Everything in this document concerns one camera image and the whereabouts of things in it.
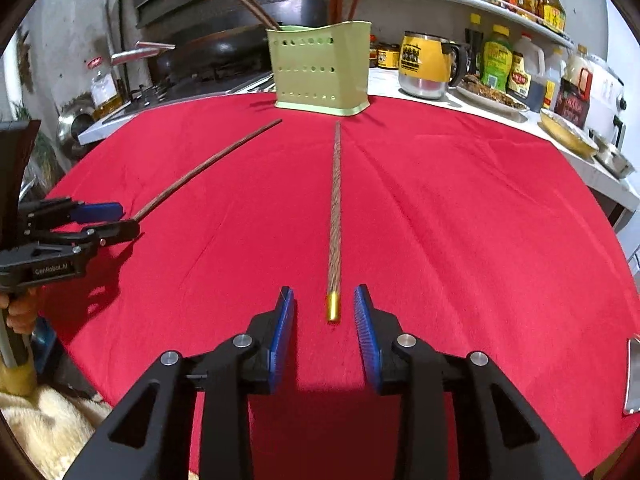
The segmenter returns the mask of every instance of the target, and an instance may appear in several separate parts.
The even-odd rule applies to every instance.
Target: metal screw
[[[398,341],[398,344],[404,348],[411,348],[412,346],[415,346],[416,343],[415,337],[411,334],[400,334],[396,341]]]
[[[471,354],[471,362],[476,366],[484,366],[489,362],[489,358],[482,352],[473,352]]]
[[[178,355],[178,352],[165,352],[164,354],[162,354],[160,356],[160,362],[164,365],[164,366],[172,366],[175,365],[178,362],[178,359],[180,358],[180,356]]]
[[[248,334],[238,334],[234,338],[234,346],[238,348],[247,348],[254,340]]]

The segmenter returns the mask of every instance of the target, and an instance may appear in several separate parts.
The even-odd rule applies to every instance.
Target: white fluffy blanket
[[[95,428],[111,411],[104,402],[71,399],[49,386],[38,387],[27,398],[0,393],[0,410],[47,480],[62,480]],[[197,478],[190,473],[190,480]]]

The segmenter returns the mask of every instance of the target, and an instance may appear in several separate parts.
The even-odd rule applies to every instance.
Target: red tablecloth
[[[251,402],[256,477],[386,480],[398,400],[364,385],[351,302],[367,283],[377,306],[436,349],[490,354],[585,473],[638,424],[622,417],[638,298],[607,219],[550,143],[459,112],[371,101],[342,120],[339,326],[324,318],[335,118],[278,110],[269,95],[143,113],[74,168],[54,195],[133,213],[284,118],[148,216],[140,240],[52,287],[46,315],[117,402],[161,352],[215,348],[290,285],[298,320],[286,380]]]

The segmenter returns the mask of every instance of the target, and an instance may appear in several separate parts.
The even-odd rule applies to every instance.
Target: green bottle
[[[482,59],[484,60],[482,83],[501,92],[506,92],[513,63],[513,47],[509,43],[508,28],[494,25],[494,33],[484,44]]]

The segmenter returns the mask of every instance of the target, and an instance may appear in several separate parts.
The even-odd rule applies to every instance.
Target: white appliance
[[[607,142],[613,142],[618,133],[615,117],[626,108],[623,97],[624,84],[602,58],[589,54],[593,65],[593,82],[589,113],[584,129],[597,131]]]

